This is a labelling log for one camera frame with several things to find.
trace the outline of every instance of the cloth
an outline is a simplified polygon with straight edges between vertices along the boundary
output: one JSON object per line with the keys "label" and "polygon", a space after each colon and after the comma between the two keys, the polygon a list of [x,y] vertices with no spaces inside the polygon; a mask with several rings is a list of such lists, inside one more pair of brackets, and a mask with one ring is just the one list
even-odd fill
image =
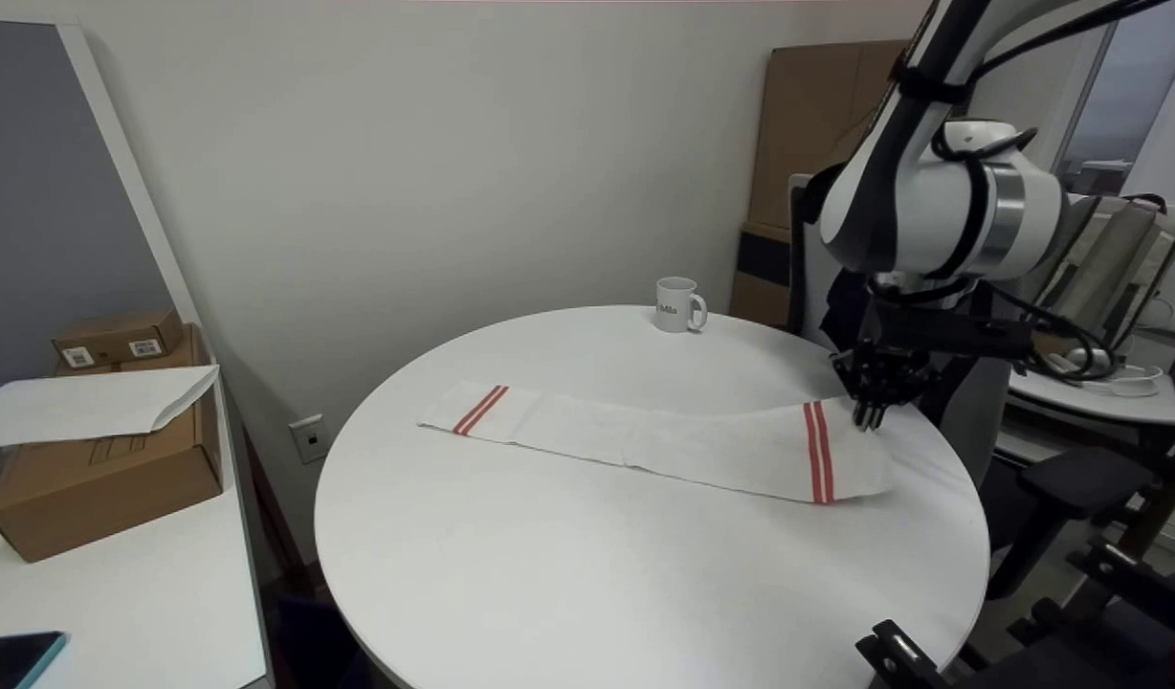
{"label": "cloth", "polygon": [[497,384],[460,384],[422,413],[423,427],[515,443],[545,456],[608,464],[661,477],[811,505],[887,488],[887,450],[825,398],[758,413],[659,413]]}

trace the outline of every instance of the mug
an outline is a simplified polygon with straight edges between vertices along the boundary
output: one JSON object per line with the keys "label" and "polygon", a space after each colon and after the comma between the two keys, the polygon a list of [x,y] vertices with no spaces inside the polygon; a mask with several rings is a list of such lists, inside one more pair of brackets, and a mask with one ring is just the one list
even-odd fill
{"label": "mug", "polygon": [[665,276],[656,293],[656,324],[665,332],[699,332],[709,301],[698,293],[698,278]]}

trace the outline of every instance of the phone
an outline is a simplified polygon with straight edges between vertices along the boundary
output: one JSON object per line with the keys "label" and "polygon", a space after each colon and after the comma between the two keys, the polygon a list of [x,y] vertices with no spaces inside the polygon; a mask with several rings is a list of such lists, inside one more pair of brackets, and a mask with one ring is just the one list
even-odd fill
{"label": "phone", "polygon": [[0,689],[34,683],[60,645],[66,630],[0,635]]}

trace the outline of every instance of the red stripe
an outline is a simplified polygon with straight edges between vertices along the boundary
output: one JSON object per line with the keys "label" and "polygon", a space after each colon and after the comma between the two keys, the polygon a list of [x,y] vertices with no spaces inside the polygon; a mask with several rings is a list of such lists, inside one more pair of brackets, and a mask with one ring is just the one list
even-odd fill
{"label": "red stripe", "polygon": [[816,431],[819,431],[819,459],[824,459],[824,498],[825,500],[837,500],[837,488],[833,488],[833,474],[830,474],[830,438],[825,438],[825,415],[824,415],[824,405],[816,400]]}
{"label": "red stripe", "polygon": [[494,385],[490,392],[483,392],[483,398],[460,415],[455,435],[466,435],[471,423],[477,419],[477,413],[485,413],[490,400],[494,400],[497,392],[505,392],[505,389],[509,389],[509,385]]}
{"label": "red stripe", "polygon": [[471,435],[471,427],[505,398],[509,385],[494,385],[490,400],[474,413],[474,419],[463,427],[463,435]]}
{"label": "red stripe", "polygon": [[819,505],[824,488],[819,488],[819,443],[816,443],[811,405],[805,405],[805,427],[807,427],[807,459],[811,459],[811,500]]}

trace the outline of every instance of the cardboard box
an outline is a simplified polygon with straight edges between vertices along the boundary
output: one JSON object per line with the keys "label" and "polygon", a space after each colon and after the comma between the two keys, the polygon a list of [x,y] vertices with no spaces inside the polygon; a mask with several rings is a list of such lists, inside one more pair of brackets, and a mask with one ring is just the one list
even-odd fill
{"label": "cardboard box", "polygon": [[[208,364],[200,329],[162,359]],[[219,493],[213,392],[150,435],[13,449],[0,469],[0,532],[20,560],[51,560]]]}
{"label": "cardboard box", "polygon": [[140,316],[116,316],[116,320],[87,320],[60,338],[53,338],[56,359],[69,369],[79,368],[122,368],[134,359],[162,359],[180,347],[180,320],[172,310],[140,315]]}
{"label": "cardboard box", "polygon": [[[902,49],[908,43],[843,43],[770,53],[740,242],[760,243],[776,252],[773,260],[792,265],[792,181],[850,162],[890,95],[887,72]],[[740,316],[797,329],[805,299],[792,293],[790,278],[736,269],[732,315]]]}

